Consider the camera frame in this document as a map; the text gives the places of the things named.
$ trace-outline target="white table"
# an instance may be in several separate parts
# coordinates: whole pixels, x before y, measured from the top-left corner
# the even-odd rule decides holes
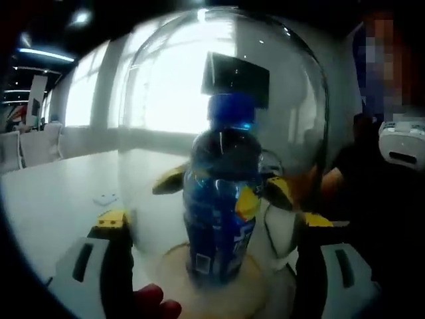
[[[133,210],[133,239],[138,248],[133,250],[133,288],[155,281],[150,271],[156,258],[185,242],[187,235],[181,193],[155,196],[151,188],[164,171],[186,160],[147,150],[132,150],[119,160],[117,152],[106,152],[4,175],[1,183],[7,218],[33,270],[46,282],[54,275],[57,260],[75,240],[85,237],[106,210],[124,208],[124,199],[126,208]],[[95,204],[93,199],[104,193],[117,193],[120,198],[107,207]],[[249,251],[266,276],[273,277],[269,280],[270,290],[275,290],[269,301],[273,306],[264,311],[284,318],[282,312],[288,311],[288,305],[282,302],[282,294],[287,294],[288,288],[285,277],[271,270],[273,255],[261,216]]]

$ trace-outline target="ceiling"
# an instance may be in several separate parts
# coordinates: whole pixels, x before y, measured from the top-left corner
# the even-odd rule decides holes
[[[43,14],[35,17],[25,30],[31,40],[30,48],[74,58],[75,61],[68,62],[16,51],[11,59],[5,89],[30,90],[33,76],[45,75],[48,77],[46,91],[49,91],[74,68],[80,57],[105,40],[115,39],[130,32],[134,25],[144,20],[177,10],[210,5],[238,5],[247,10],[295,19],[324,30],[334,37],[343,37],[353,30],[359,22],[361,11],[359,0],[261,0],[255,4],[247,1],[203,0],[52,0]],[[79,9],[87,9],[92,14],[90,22],[83,27],[70,25],[73,15]],[[18,47],[28,46],[18,40]],[[28,92],[6,93],[3,102],[28,100],[28,95]]]

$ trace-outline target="blue bottle cap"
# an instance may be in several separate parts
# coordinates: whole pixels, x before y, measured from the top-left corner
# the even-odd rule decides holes
[[[228,124],[252,124],[255,122],[255,107],[255,99],[247,94],[216,94],[209,100],[208,119]]]

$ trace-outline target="glass dome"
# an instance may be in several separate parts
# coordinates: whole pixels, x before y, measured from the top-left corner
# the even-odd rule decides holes
[[[120,185],[139,256],[135,267],[143,267],[146,283],[159,283],[166,297],[182,303],[183,311],[206,311],[199,305],[220,300],[197,295],[194,306],[194,297],[188,296],[193,291],[181,293],[187,289],[182,286],[187,285],[183,259],[188,252],[182,251],[182,257],[170,257],[170,252],[188,242],[180,190],[193,142],[210,128],[210,99],[218,94],[253,99],[250,133],[262,150],[258,170],[283,183],[279,187],[287,200],[276,205],[286,211],[306,210],[325,161],[324,73],[309,47],[278,20],[212,8],[170,17],[140,46],[126,78],[119,127]],[[155,192],[164,176],[169,189]],[[273,254],[259,221],[269,202],[274,203],[262,195],[248,255],[259,265],[266,291],[271,287]],[[208,302],[200,303],[200,298]],[[247,310],[247,315],[256,310]]]

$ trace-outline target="white wall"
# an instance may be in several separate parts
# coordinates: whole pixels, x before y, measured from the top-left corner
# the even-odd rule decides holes
[[[351,53],[351,45],[349,40],[344,42],[333,39],[329,35],[301,23],[288,21],[286,19],[283,19],[283,22],[290,29],[295,31],[312,49],[327,77],[330,108],[329,162],[336,156],[339,149],[351,140],[352,117],[355,114],[356,105],[360,102],[357,80],[355,80],[355,67]],[[269,137],[275,135],[282,141],[280,147],[283,148],[285,146],[284,144],[290,140],[289,122],[292,116],[291,106],[303,105],[303,102],[305,102],[306,98],[309,96],[310,88],[306,84],[305,75],[302,73],[302,70],[296,67],[296,63],[293,63],[294,59],[296,59],[294,54],[290,54],[289,52],[285,53],[285,49],[282,49],[283,51],[276,51],[274,54],[273,51],[268,51],[267,55],[262,56],[259,54],[261,51],[256,50],[256,47],[251,47],[252,36],[252,33],[237,33],[236,44],[239,46],[238,52],[250,52],[250,54],[246,54],[246,60],[269,70],[273,70],[270,75],[271,90],[277,90],[281,94],[280,96],[271,95],[269,110],[261,111],[258,114],[260,122],[264,122],[265,118],[271,119],[268,123],[269,126],[272,127],[270,130],[271,132],[262,137],[262,142],[266,145],[272,143],[273,140]],[[262,34],[257,36],[264,38],[264,45],[272,45],[274,40],[273,35]],[[118,130],[107,129],[108,106],[110,104],[110,92],[112,91],[114,75],[127,39],[128,37],[125,36],[112,41],[106,51],[94,95],[90,126],[84,128],[65,128],[63,152],[66,157],[69,158],[96,152],[104,152],[118,147]],[[280,72],[276,72],[276,65],[280,66]],[[278,78],[275,74],[287,76],[291,80],[288,80],[288,78],[286,80],[284,78]],[[50,114],[57,114],[62,123],[64,123],[65,119],[66,102],[68,100],[68,91],[72,77],[73,72],[61,81],[54,89],[52,95]],[[280,84],[281,82],[285,82],[286,85],[282,86]],[[272,113],[272,115],[265,115],[264,112]],[[295,135],[301,137],[302,132],[300,128],[299,133]],[[132,138],[129,143],[135,143],[147,149],[172,152],[181,155],[189,153],[191,143],[195,137],[193,134],[175,134],[149,130],[136,130],[131,133],[131,136]],[[279,138],[274,138],[276,145]]]

